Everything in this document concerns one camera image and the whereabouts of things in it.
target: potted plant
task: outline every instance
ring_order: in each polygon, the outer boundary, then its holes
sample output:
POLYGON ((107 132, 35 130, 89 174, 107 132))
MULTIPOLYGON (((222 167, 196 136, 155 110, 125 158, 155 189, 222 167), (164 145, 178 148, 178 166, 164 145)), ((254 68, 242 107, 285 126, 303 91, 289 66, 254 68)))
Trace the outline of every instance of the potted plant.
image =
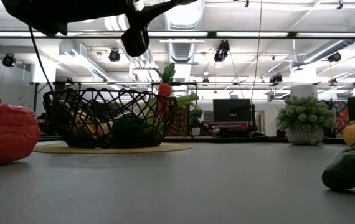
POLYGON ((203 110, 200 108, 194 108, 190 111, 190 120, 191 120, 191 134, 193 136, 199 136, 201 130, 201 123, 199 119, 202 117, 203 110))
POLYGON ((323 128, 336 126, 335 113, 324 102, 308 96, 285 100, 277 120, 280 129, 287 130, 288 141, 296 145, 317 145, 323 140, 323 128))

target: black wire basket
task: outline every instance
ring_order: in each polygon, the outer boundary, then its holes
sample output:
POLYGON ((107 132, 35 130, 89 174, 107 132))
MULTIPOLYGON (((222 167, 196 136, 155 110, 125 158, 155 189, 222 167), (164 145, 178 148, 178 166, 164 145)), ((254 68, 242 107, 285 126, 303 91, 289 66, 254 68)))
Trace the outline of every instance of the black wire basket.
POLYGON ((67 89, 44 94, 49 123, 70 147, 152 147, 178 113, 175 98, 136 90, 67 89))

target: ventilation duct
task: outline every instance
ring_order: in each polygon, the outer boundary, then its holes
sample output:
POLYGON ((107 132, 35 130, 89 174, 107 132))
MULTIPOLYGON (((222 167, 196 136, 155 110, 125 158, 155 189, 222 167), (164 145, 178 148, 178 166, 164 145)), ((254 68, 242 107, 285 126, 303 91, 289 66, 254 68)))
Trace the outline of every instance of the ventilation duct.
POLYGON ((315 63, 321 59, 324 59, 352 44, 355 43, 355 40, 332 40, 327 44, 319 47, 318 49, 308 53, 303 57, 304 63, 315 63))
MULTIPOLYGON (((166 30, 194 31, 201 27, 205 0, 175 7, 164 13, 166 30)), ((195 44, 168 43, 169 54, 177 63, 188 63, 195 51, 195 44)))

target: round rug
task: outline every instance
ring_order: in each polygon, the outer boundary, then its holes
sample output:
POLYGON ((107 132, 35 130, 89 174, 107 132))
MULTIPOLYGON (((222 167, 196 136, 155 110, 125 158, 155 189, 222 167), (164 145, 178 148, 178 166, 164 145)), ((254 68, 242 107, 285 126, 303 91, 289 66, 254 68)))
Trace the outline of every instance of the round rug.
POLYGON ((146 152, 172 152, 191 149, 191 146, 185 144, 161 143, 156 147, 132 148, 132 149, 81 149, 68 147, 66 143, 49 144, 45 146, 35 146, 34 152, 53 153, 53 154, 129 154, 146 152))

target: white wall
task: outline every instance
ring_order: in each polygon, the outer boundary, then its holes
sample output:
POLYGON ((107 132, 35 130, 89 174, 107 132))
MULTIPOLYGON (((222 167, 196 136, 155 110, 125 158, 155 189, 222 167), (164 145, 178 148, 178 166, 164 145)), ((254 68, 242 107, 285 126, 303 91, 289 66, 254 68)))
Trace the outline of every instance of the white wall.
POLYGON ((23 75, 22 69, 6 68, 0 61, 0 99, 2 99, 2 103, 33 108, 34 86, 29 84, 30 79, 30 72, 25 72, 23 75))
MULTIPOLYGON (((278 110, 285 106, 282 101, 271 101, 271 102, 257 102, 255 101, 255 110, 265 112, 265 134, 267 136, 276 136, 276 117, 278 115, 278 110)), ((211 101, 201 101, 197 102, 197 105, 204 111, 213 111, 214 105, 211 101)))

